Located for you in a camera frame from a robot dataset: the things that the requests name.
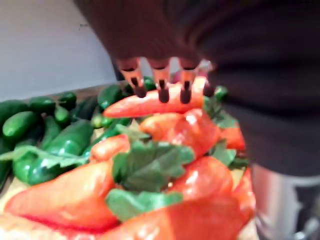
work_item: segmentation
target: finger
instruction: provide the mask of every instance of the finger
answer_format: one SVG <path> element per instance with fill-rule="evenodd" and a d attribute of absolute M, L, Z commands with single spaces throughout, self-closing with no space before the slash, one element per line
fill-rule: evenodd
<path fill-rule="evenodd" d="M 148 59 L 148 62 L 152 68 L 154 82 L 159 94 L 159 100 L 165 104 L 169 102 L 170 99 L 168 88 L 168 82 L 170 78 L 170 59 Z"/>
<path fill-rule="evenodd" d="M 130 58 L 127 60 L 116 60 L 119 70 L 124 79 L 133 88 L 134 94 L 139 98 L 144 98 L 147 91 L 144 85 L 144 77 L 140 69 L 140 59 Z"/>

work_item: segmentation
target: pepper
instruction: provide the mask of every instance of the pepper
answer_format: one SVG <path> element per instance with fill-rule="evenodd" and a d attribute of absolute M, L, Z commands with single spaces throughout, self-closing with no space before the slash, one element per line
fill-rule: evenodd
<path fill-rule="evenodd" d="M 188 104 L 180 102 L 181 84 L 169 87 L 170 100 L 168 103 L 159 101 L 157 90 L 149 91 L 144 98 L 129 96 L 113 105 L 103 112 L 103 115 L 110 118 L 135 118 L 156 113 L 180 113 L 202 108 L 204 105 L 203 88 L 205 81 L 197 79 L 192 85 L 191 101 Z"/>
<path fill-rule="evenodd" d="M 36 221 L 9 214 L 0 215 L 2 240 L 96 240 L 94 234 L 55 229 Z"/>
<path fill-rule="evenodd" d="M 183 194 L 183 200 L 231 193 L 234 181 L 230 170 L 219 160 L 205 156 L 186 166 L 185 174 L 173 182 L 169 193 Z"/>
<path fill-rule="evenodd" d="M 114 188 L 112 161 L 88 164 L 13 196 L 4 212 L 46 224 L 91 233 L 104 233 L 117 224 L 105 204 Z"/>
<path fill-rule="evenodd" d="M 91 152 L 91 149 L 93 148 L 94 145 L 96 145 L 97 143 L 107 139 L 107 138 L 110 138 L 110 137 L 113 137 L 113 136 L 117 136 L 119 134 L 121 134 L 121 132 L 119 132 L 119 130 L 116 128 L 116 125 L 117 124 L 120 124 L 120 125 L 123 125 L 123 126 L 129 126 L 132 122 L 132 119 L 131 118 L 120 118 L 120 119 L 115 119 L 111 126 L 105 130 L 105 132 L 100 136 L 98 137 L 97 139 L 95 139 L 91 145 L 89 145 L 84 151 L 83 151 L 83 154 L 82 156 L 84 157 L 89 157 L 90 156 L 90 152 Z"/>
<path fill-rule="evenodd" d="M 246 219 L 238 201 L 215 196 L 146 212 L 108 231 L 101 240 L 235 240 Z"/>
<path fill-rule="evenodd" d="M 93 128 L 88 120 L 79 120 L 73 125 L 66 127 L 49 145 L 46 152 L 54 155 L 70 154 L 79 156 L 90 144 L 90 138 L 93 134 Z M 30 164 L 27 183 L 36 185 L 47 182 L 61 175 L 62 173 L 73 169 L 75 166 L 60 167 L 59 165 L 51 168 L 46 167 L 46 159 L 38 157 L 36 160 L 25 160 Z"/>
<path fill-rule="evenodd" d="M 202 109 L 192 109 L 184 114 L 161 139 L 175 145 L 191 147 L 197 158 L 202 157 L 220 139 L 220 129 Z"/>
<path fill-rule="evenodd" d="M 42 138 L 44 133 L 44 125 L 38 124 L 35 128 L 30 129 L 28 134 L 16 144 L 15 150 L 23 146 L 35 146 Z M 27 152 L 20 156 L 18 159 L 14 159 L 12 162 L 12 168 L 14 175 L 22 182 L 28 183 L 28 174 L 30 166 L 37 159 L 37 155 L 32 152 Z"/>
<path fill-rule="evenodd" d="M 184 117 L 180 113 L 163 113 L 146 118 L 139 126 L 140 130 L 160 141 L 177 122 Z"/>
<path fill-rule="evenodd" d="M 0 134 L 0 154 L 7 153 L 13 149 L 12 144 L 5 141 L 2 134 Z M 0 162 L 0 192 L 4 189 L 5 183 L 11 173 L 11 162 L 1 161 Z"/>
<path fill-rule="evenodd" d="M 256 210 L 256 197 L 253 191 L 250 168 L 245 170 L 232 195 L 238 199 L 240 203 L 240 209 L 244 213 L 245 217 L 248 220 L 252 219 Z"/>
<path fill-rule="evenodd" d="M 129 138 L 125 134 L 109 137 L 98 142 L 91 149 L 90 162 L 99 163 L 110 161 L 118 153 L 125 153 L 130 149 Z"/>
<path fill-rule="evenodd" d="M 221 138 L 226 140 L 226 147 L 228 149 L 236 149 L 238 151 L 246 150 L 245 140 L 240 127 L 222 129 Z"/>

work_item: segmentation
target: person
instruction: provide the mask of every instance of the person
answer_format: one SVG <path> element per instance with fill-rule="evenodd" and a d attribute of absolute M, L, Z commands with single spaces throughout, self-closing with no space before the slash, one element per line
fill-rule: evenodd
<path fill-rule="evenodd" d="M 320 186 L 320 1 L 77 4 L 122 70 L 138 57 L 154 69 L 170 57 L 184 69 L 216 65 L 208 80 L 228 89 L 224 106 L 244 135 L 260 238 L 306 237 Z"/>

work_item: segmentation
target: fingernail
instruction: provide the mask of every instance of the fingernail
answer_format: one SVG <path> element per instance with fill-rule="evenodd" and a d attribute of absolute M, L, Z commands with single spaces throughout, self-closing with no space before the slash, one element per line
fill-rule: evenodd
<path fill-rule="evenodd" d="M 144 98 L 147 95 L 147 90 L 144 85 L 144 78 L 140 66 L 138 65 L 136 68 L 121 69 L 120 71 L 125 80 L 127 80 L 133 88 L 134 94 L 139 98 Z"/>
<path fill-rule="evenodd" d="M 158 90 L 159 101 L 161 103 L 166 104 L 169 102 L 169 88 L 168 81 L 170 77 L 170 67 L 169 65 L 161 68 L 153 68 L 153 77 L 156 85 L 156 89 Z"/>
<path fill-rule="evenodd" d="M 180 102 L 188 104 L 191 101 L 191 89 L 196 77 L 197 71 L 193 69 L 182 69 L 180 72 L 180 82 L 182 83 Z"/>

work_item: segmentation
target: green leaf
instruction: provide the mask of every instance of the green leaf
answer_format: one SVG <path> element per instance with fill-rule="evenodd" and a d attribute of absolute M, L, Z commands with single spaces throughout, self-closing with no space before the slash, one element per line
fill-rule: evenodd
<path fill-rule="evenodd" d="M 235 149 L 227 149 L 227 143 L 225 141 L 215 145 L 214 152 L 211 154 L 212 157 L 218 159 L 227 167 L 232 164 L 236 155 L 237 151 Z"/>
<path fill-rule="evenodd" d="M 213 122 L 220 128 L 235 128 L 238 121 L 223 109 L 215 115 Z"/>
<path fill-rule="evenodd" d="M 170 194 L 146 192 L 134 194 L 130 191 L 113 189 L 106 197 L 109 209 L 121 222 L 125 222 L 142 213 L 182 202 L 183 195 L 179 192 Z"/>
<path fill-rule="evenodd" d="M 115 128 L 119 131 L 119 133 L 127 135 L 131 142 L 134 142 L 136 140 L 143 140 L 143 139 L 150 139 L 151 138 L 150 135 L 148 135 L 142 131 L 139 131 L 134 128 L 128 128 L 128 127 L 123 126 L 121 124 L 117 124 L 115 126 Z"/>
<path fill-rule="evenodd" d="M 249 166 L 249 159 L 245 157 L 235 157 L 233 162 L 230 164 L 230 169 L 242 169 L 247 168 Z"/>
<path fill-rule="evenodd" d="M 88 157 L 76 156 L 68 153 L 64 153 L 63 155 L 54 155 L 31 145 L 21 146 L 16 148 L 14 151 L 1 154 L 0 161 L 19 161 L 20 159 L 23 159 L 22 156 L 30 153 L 43 159 L 42 164 L 48 169 L 57 165 L 64 168 L 75 164 L 83 165 L 88 162 Z"/>
<path fill-rule="evenodd" d="M 160 192 L 172 178 L 182 176 L 183 165 L 194 159 L 193 150 L 187 146 L 137 140 L 129 152 L 113 158 L 112 175 L 127 190 Z"/>

